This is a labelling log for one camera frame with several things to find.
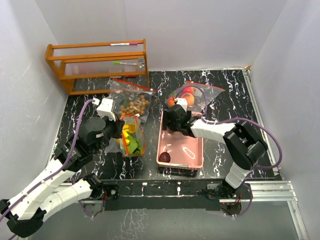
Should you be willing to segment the yellow bananas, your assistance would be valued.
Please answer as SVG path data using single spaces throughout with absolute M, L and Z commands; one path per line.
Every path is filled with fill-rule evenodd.
M 125 124 L 123 126 L 122 134 L 123 134 L 124 141 L 127 145 L 130 144 L 129 137 L 131 137 L 132 134 L 134 134 L 135 132 L 136 132 L 136 127 L 134 124 Z

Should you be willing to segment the orange peach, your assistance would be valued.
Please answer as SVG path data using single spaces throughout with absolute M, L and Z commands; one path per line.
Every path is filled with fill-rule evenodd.
M 185 99 L 187 101 L 187 106 L 192 107 L 195 103 L 195 97 L 191 93 L 184 93 L 181 98 Z
M 173 97 L 169 97 L 166 101 L 167 106 L 170 108 L 175 105 L 175 99 Z

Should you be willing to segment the longan bunch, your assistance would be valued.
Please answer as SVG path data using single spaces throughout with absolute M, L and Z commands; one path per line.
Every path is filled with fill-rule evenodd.
M 139 115 L 140 117 L 147 116 L 147 108 L 150 105 L 150 101 L 144 94 L 138 94 L 135 96 L 126 96 L 124 100 L 121 100 L 119 106 L 119 114 Z

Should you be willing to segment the green cucumber leaf vegetable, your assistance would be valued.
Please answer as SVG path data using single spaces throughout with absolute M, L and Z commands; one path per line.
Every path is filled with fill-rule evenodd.
M 126 145 L 127 153 L 129 155 L 142 155 L 144 153 L 144 146 L 140 144 L 140 142 L 134 138 L 129 137 L 130 143 Z

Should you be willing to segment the clear zip bag orange zipper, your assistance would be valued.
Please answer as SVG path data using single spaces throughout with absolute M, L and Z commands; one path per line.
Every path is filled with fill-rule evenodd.
M 222 92 L 225 90 L 220 87 L 216 87 L 213 85 L 206 85 L 202 83 L 197 83 L 193 81 L 187 81 L 185 84 L 183 84 L 181 87 L 177 88 L 173 92 L 171 92 L 166 100 L 165 103 L 167 105 L 167 100 L 169 97 L 172 97 L 174 99 L 181 98 L 183 95 L 182 90 L 185 87 L 193 87 L 194 88 L 194 105 L 191 107 L 187 106 L 187 110 L 191 111 L 192 115 L 200 115 L 204 112 L 204 110 L 207 109 L 209 104 Z

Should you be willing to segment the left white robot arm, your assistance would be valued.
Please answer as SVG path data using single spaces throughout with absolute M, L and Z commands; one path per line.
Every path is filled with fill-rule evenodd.
M 21 238 L 29 237 L 65 207 L 83 199 L 99 199 L 103 183 L 93 173 L 63 190 L 57 188 L 91 162 L 111 139 L 119 139 L 124 125 L 123 120 L 107 117 L 91 117 L 78 125 L 75 134 L 55 151 L 53 159 L 24 190 L 0 201 L 0 218 L 7 219 L 9 230 Z

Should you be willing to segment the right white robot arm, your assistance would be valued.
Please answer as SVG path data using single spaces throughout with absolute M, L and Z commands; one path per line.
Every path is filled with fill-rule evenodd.
M 233 163 L 222 183 L 212 191 L 219 197 L 233 199 L 239 195 L 245 178 L 268 150 L 264 139 L 246 119 L 235 123 L 207 121 L 179 104 L 163 111 L 162 129 L 226 145 Z

